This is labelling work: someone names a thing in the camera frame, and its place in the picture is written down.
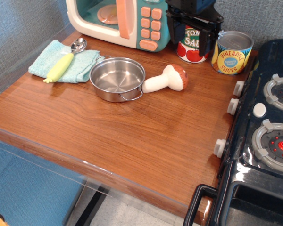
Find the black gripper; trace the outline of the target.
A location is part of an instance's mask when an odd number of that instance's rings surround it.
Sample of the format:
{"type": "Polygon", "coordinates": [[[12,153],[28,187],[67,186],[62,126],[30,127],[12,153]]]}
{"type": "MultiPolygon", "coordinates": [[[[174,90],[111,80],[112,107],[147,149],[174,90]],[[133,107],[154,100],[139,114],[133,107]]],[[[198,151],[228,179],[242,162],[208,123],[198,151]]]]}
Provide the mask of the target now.
{"type": "Polygon", "coordinates": [[[185,26],[198,31],[199,56],[203,57],[210,52],[221,31],[224,18],[216,11],[215,0],[167,0],[167,25],[170,40],[173,44],[179,43],[185,36],[185,26]]]}

